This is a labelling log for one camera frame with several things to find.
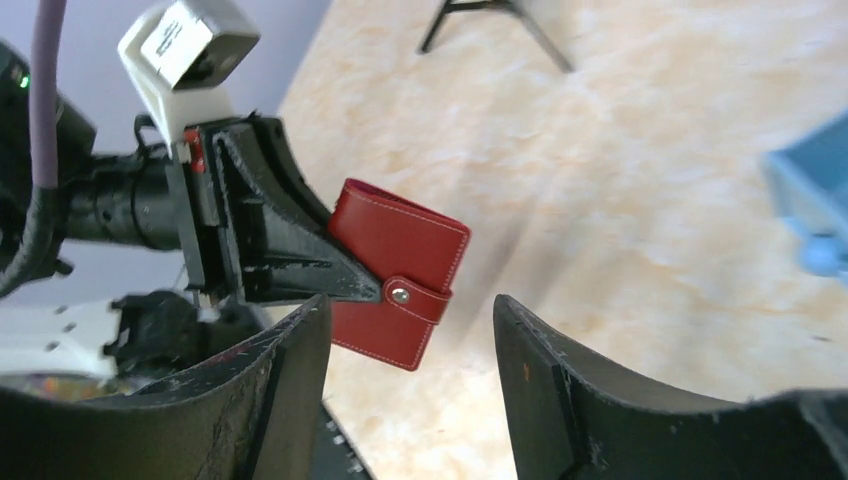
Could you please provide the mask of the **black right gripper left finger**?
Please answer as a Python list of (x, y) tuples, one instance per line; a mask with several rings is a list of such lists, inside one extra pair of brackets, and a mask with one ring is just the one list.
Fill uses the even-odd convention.
[(1, 392), (5, 479), (305, 479), (331, 343), (316, 296), (273, 327), (129, 396)]

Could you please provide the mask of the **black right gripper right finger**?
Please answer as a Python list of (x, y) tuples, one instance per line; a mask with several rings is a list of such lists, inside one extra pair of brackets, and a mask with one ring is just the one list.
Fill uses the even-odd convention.
[(746, 403), (646, 377), (494, 301), (498, 370), (521, 479), (843, 479), (847, 393)]

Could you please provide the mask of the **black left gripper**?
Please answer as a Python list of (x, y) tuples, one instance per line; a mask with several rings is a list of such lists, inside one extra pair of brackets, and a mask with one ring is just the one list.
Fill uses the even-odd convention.
[(329, 233), (330, 211), (300, 170), (282, 120), (248, 120), (211, 132), (226, 282), (218, 241), (193, 204), (191, 168), (172, 160), (164, 142), (91, 155), (65, 187), (65, 237), (179, 251), (187, 288), (214, 303), (229, 293), (261, 305), (316, 294), (378, 302), (376, 276)]

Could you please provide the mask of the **red leather card holder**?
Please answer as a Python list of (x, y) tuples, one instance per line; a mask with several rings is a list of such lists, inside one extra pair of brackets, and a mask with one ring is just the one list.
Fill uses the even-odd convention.
[(335, 344), (416, 370), (452, 298), (471, 231), (366, 182), (348, 179), (329, 231), (378, 279), (376, 303), (332, 305)]

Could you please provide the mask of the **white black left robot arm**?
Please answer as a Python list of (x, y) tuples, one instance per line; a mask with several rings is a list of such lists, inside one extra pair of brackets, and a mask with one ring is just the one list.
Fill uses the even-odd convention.
[[(328, 230), (330, 214), (304, 181), (282, 122), (259, 114), (188, 127), (190, 161), (164, 143), (96, 154), (92, 124), (57, 102), (59, 191), (53, 234), (30, 281), (65, 277), (63, 242), (180, 251), (188, 289), (216, 300), (300, 303), (316, 294), (375, 302), (374, 274)], [(110, 302), (14, 309), (1, 316), (1, 373), (111, 379), (182, 369), (253, 332), (231, 317), (210, 326), (175, 291)]]

